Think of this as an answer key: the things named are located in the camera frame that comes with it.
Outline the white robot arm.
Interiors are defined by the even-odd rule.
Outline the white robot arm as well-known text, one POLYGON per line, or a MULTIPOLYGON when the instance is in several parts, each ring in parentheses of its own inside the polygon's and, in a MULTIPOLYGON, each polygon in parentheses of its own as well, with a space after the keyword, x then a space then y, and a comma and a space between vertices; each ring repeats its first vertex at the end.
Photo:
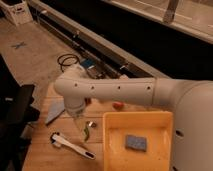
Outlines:
POLYGON ((65 109, 77 115, 87 98, 153 106, 173 113, 172 169, 213 171, 213 81, 168 78, 90 79, 77 65, 54 83, 65 109))

